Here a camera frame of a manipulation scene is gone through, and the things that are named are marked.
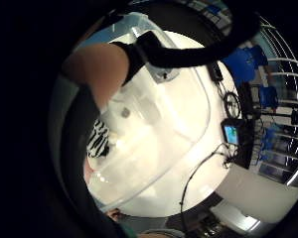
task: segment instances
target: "black wire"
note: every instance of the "black wire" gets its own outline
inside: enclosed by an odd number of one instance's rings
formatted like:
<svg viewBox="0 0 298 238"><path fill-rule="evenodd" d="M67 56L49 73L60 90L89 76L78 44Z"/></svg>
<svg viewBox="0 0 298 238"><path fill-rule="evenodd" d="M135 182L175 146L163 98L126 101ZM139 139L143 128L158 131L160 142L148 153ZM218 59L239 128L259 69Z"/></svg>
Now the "black wire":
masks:
<svg viewBox="0 0 298 238"><path fill-rule="evenodd" d="M181 201L180 201L180 218L181 218L183 232L185 233L186 238L189 238L190 235L189 235L188 227L187 227L187 224L186 224L186 221L185 221L185 216L184 216L184 213L183 213L183 205L184 205L184 200L185 200L185 197L186 197L186 192L187 192L187 189L188 189L189 182L191 181L193 176L196 174L198 169L201 167L201 165L204 164L206 161L208 161L213 155L215 155L215 154L224 155L223 153L217 153L217 150L219 149L220 146L225 146L228 149L228 145L226 143L221 143L217 146L217 148L213 152L211 152L207 157L205 157L203 160L201 160L199 162L199 164L197 165L197 167L192 172L192 174L190 175L190 177L189 177L189 179L188 179L188 181L185 185L185 188L182 192L182 197L181 197Z"/></svg>

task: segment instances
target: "screen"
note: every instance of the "screen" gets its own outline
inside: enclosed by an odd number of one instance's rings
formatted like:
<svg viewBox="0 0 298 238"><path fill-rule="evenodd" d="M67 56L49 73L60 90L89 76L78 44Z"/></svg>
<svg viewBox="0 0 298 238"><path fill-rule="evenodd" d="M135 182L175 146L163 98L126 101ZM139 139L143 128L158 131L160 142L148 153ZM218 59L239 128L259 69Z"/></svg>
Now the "screen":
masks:
<svg viewBox="0 0 298 238"><path fill-rule="evenodd" d="M228 143L238 145L237 129L233 126L224 126Z"/></svg>

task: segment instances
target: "clear plastic container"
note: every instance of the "clear plastic container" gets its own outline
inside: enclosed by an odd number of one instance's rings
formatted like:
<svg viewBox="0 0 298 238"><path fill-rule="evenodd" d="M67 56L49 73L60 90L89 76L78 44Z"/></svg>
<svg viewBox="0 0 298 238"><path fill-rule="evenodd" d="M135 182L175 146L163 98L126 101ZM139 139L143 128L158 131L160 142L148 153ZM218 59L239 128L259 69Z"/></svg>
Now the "clear plastic container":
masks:
<svg viewBox="0 0 298 238"><path fill-rule="evenodd" d="M139 13L125 16L80 47L113 40L132 43L149 30L165 47L176 48L166 33ZM110 129L110 152L96 163L88 189L104 211L132 199L164 175L208 127L210 103L196 70L169 69L164 82L155 78L159 70L166 69L147 63L112 97L100 117Z"/></svg>

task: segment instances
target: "chair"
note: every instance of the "chair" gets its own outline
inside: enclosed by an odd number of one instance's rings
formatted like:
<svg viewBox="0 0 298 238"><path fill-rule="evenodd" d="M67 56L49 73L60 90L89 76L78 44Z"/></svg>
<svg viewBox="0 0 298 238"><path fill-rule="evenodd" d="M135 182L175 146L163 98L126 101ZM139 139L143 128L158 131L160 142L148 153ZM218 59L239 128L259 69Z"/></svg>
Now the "chair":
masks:
<svg viewBox="0 0 298 238"><path fill-rule="evenodd" d="M270 107L273 110L276 110L278 107L278 97L277 91L274 86L264 87L263 85L259 86L259 103L263 109Z"/></svg>
<svg viewBox="0 0 298 238"><path fill-rule="evenodd" d="M252 48L237 48L223 63L230 71L236 86L255 79L255 71L261 65L268 65L267 57L261 46Z"/></svg>
<svg viewBox="0 0 298 238"><path fill-rule="evenodd" d="M227 66L237 87L255 78L255 64L250 52L246 49L237 48L223 59L223 63Z"/></svg>

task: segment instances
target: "table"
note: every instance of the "table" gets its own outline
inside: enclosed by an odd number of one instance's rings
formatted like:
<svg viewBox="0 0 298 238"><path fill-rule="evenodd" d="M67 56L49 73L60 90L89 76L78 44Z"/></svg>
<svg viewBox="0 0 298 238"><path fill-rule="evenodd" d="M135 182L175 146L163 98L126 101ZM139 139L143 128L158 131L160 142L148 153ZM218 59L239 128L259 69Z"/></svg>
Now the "table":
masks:
<svg viewBox="0 0 298 238"><path fill-rule="evenodd" d="M172 32L167 32L167 34L180 49L202 47L201 44L183 35ZM223 74L224 87L226 90L236 93L228 70L221 62L219 62L219 65ZM141 193L122 204L119 208L123 213L143 217L165 217L179 213L182 191L192 170L217 145L224 141L221 129L221 122L225 118L223 102L218 95L217 88L209 77L207 68L200 66L196 70L204 81L211 105L210 123L205 135L185 158L175 163L170 170ZM183 88L186 87L185 78L176 78L176 80L178 80L178 83L183 81ZM187 190L184 210L190 209L206 199L219 186L228 173L228 169L223 167L223 161L223 156L214 155L211 160L201 166ZM146 168L137 168L137 170L145 172Z"/></svg>

